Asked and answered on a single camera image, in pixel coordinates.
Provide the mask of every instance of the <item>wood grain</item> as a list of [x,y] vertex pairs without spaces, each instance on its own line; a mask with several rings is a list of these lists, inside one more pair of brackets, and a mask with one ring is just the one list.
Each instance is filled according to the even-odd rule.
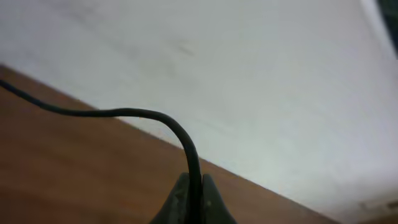
[[[0,78],[66,108],[89,106],[0,68]],[[183,151],[113,118],[43,111],[0,90],[0,223],[148,223],[181,172]],[[334,223],[201,160],[238,223]]]

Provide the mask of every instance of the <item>black cable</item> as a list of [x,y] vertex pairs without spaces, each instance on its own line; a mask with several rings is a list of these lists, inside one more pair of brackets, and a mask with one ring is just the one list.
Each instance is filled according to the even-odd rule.
[[67,116],[78,116],[78,117],[94,117],[94,118],[109,118],[116,116],[130,116],[130,117],[140,117],[147,119],[154,119],[160,121],[168,126],[174,134],[180,140],[185,155],[188,162],[189,170],[189,223],[196,223],[200,220],[200,205],[201,205],[201,173],[200,173],[200,163],[197,150],[193,141],[191,140],[188,133],[181,127],[180,124],[176,122],[170,116],[150,110],[143,109],[132,109],[132,108],[120,108],[113,110],[89,110],[89,111],[78,111],[78,110],[68,110],[59,108],[58,106],[50,105],[44,103],[28,93],[13,87],[4,80],[0,80],[0,86],[10,91],[11,93],[21,97],[22,99],[32,103],[43,110],[51,111],[53,113],[58,113]]

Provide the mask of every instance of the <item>curved wire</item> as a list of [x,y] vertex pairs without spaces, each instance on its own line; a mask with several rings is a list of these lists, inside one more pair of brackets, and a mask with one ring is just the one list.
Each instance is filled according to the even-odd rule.
[[130,117],[153,119],[156,121],[160,121],[161,123],[164,123],[178,137],[185,151],[185,155],[187,157],[189,180],[190,180],[190,185],[189,185],[190,207],[189,207],[188,218],[189,220],[191,220],[190,223],[196,223],[197,220],[200,219],[199,213],[201,205],[201,173],[200,173],[200,163],[199,163],[197,150],[188,133],[181,127],[180,124],[176,122],[176,120],[174,120],[170,116],[156,111],[132,109],[132,108],[120,108],[112,110],[88,110],[88,111],[68,110],[64,108],[59,108],[58,106],[50,105],[48,103],[44,103],[34,98],[33,96],[30,96],[28,93],[10,85],[4,80],[0,80],[0,86],[10,91],[11,93],[21,97],[22,99],[28,101],[29,103],[32,103],[42,108],[43,110],[51,111],[53,113],[58,113],[67,116],[92,117],[92,118],[130,116]]

